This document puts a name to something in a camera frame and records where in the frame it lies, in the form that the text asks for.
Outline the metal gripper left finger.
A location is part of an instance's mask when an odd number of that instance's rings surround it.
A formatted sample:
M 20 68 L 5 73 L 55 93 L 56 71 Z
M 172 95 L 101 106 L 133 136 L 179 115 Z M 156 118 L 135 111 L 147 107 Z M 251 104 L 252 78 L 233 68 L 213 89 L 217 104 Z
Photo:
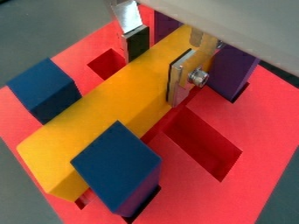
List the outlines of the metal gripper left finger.
M 120 28 L 120 38 L 129 63 L 149 49 L 149 27 L 144 25 L 136 0 L 105 0 Z

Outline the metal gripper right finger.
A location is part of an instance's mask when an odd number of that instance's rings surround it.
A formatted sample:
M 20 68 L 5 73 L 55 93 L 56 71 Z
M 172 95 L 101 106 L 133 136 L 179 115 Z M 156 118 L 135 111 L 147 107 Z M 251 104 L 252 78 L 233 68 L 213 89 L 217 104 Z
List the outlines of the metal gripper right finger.
M 209 74 L 203 66 L 223 46 L 223 42 L 200 30 L 192 30 L 189 48 L 169 64 L 165 100 L 175 108 L 189 94 L 191 88 L 203 88 Z

